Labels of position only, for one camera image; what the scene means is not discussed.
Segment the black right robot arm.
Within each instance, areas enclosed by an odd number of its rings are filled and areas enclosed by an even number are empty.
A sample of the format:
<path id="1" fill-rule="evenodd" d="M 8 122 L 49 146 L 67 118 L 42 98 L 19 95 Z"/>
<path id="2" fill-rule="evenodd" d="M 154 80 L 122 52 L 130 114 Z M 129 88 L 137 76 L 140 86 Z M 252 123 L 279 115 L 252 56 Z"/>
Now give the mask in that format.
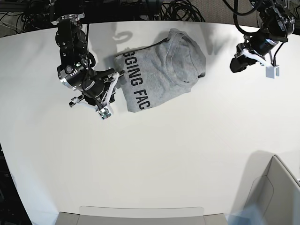
<path id="1" fill-rule="evenodd" d="M 109 88 L 114 82 L 115 70 L 96 71 L 94 55 L 88 49 L 87 34 L 82 30 L 80 19 L 84 14 L 68 14 L 56 20 L 55 41 L 60 48 L 61 65 L 57 67 L 60 82 L 81 92 L 69 102 L 69 107 L 85 103 L 100 109 L 115 101 L 115 88 L 109 95 Z"/>

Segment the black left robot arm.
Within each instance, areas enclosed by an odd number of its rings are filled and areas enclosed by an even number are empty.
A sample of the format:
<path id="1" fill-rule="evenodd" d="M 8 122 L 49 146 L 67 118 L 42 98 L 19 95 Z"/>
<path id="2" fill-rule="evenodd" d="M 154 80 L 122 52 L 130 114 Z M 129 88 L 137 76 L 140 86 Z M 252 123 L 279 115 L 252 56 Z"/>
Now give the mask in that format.
<path id="1" fill-rule="evenodd" d="M 244 42 L 236 46 L 236 54 L 230 63 L 230 70 L 238 73 L 248 66 L 260 63 L 266 69 L 266 77 L 279 76 L 279 65 L 276 56 L 284 43 L 288 42 L 288 36 L 294 32 L 295 18 L 286 9 L 282 0 L 251 0 L 252 9 L 245 13 L 238 11 L 239 2 L 234 1 L 231 7 L 224 1 L 233 12 L 234 25 L 243 34 Z M 247 32 L 238 23 L 239 16 L 247 16 L 256 12 L 262 20 L 258 31 Z"/>

